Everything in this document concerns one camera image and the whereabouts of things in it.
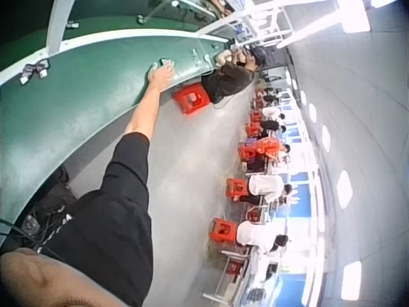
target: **hand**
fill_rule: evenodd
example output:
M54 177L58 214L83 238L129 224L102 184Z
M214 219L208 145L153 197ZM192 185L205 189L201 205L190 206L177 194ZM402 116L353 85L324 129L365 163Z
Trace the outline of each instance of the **hand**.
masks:
M225 8L225 9L223 10L223 12L222 12L223 17L227 17L227 16L230 15L230 14L231 14L231 12L230 12L227 8Z
M166 62L159 68L155 63L148 73L149 84L156 87L159 91L163 91L169 87L174 72L173 66L174 63L171 61Z

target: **workbench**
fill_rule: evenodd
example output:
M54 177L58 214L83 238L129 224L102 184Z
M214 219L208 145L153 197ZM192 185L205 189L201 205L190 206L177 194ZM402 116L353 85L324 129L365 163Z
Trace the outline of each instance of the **workbench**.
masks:
M44 79L34 76L22 86L15 76L3 84L1 217L14 223L58 166L135 107L153 62L174 61L174 86L211 72L224 48L220 41L181 36L108 40L51 57Z

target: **gray floor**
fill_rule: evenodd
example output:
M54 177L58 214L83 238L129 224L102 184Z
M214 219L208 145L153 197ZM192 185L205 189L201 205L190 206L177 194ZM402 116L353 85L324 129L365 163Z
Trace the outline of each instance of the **gray floor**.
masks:
M207 233L212 218L223 215L228 202L224 183L237 172L240 127L248 120L253 91L250 86L227 104L228 98L190 118L182 115L169 92L162 95L149 155L155 269L144 307L211 306L201 292L213 290L223 263L214 257ZM74 195L98 188L129 116L67 160Z

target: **red plastic stool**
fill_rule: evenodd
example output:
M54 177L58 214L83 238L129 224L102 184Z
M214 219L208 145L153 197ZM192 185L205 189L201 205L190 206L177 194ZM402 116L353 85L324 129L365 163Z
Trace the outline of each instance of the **red plastic stool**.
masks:
M251 113L250 113L250 122L252 122L252 123L261 122L261 112L260 111L251 111Z
M253 146L240 145L238 147L238 156L242 161L248 161L255 158L257 154L256 149Z
M260 134L260 123L248 123L245 126L245 133L248 138L255 138Z
M236 260L230 260L228 267L226 269L227 275L238 275L240 273L240 269L243 267L243 262L238 262Z
M192 114L210 103L210 98L200 82L184 86L174 93L172 98L177 101L184 115Z
M227 185L228 185L226 189L227 197L249 195L247 181L244 179L228 178Z
M209 232L209 238L216 242L236 242L237 225L225 219L215 218Z

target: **ceiling light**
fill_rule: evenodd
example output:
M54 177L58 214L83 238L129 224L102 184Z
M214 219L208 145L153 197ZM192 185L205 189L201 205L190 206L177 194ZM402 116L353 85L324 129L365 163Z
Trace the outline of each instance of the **ceiling light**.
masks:
M371 1L371 5L374 7L374 8L380 8L381 6L385 6L385 5L388 5L388 4L390 4L390 3L392 3L392 2L395 2L396 0L372 0Z
M337 0L341 23L347 33L367 32L371 29L362 0Z
M326 125L322 126L322 143L324 145L324 149L327 152L330 152L331 148L331 135L330 132L328 131L328 128Z
M295 90L295 91L298 90L297 82L296 82L296 80L294 80L294 79L293 79L293 87L294 87L294 90Z
M309 117L313 123L317 122L317 109L313 104L309 104Z
M348 176L348 173L345 170L342 171L341 174L339 175L337 192L339 205L341 206L342 209L345 209L346 206L348 206L348 204L350 203L353 194L350 177Z
M359 299L362 264L360 261L345 265L341 299L356 301Z
M305 95L305 92L304 91L301 91L301 103L303 104L303 105L307 105L307 96Z
M324 30L326 28L329 28L330 26L333 26L334 24L338 24L341 21L341 15L339 11L335 11L334 13L328 14L313 23L309 24L305 28L301 29L300 31L294 32L293 35L291 35L289 38L286 38L283 40L281 43L277 44L277 48L283 48L293 42L296 42L298 40L302 40L303 38L317 33L321 30Z

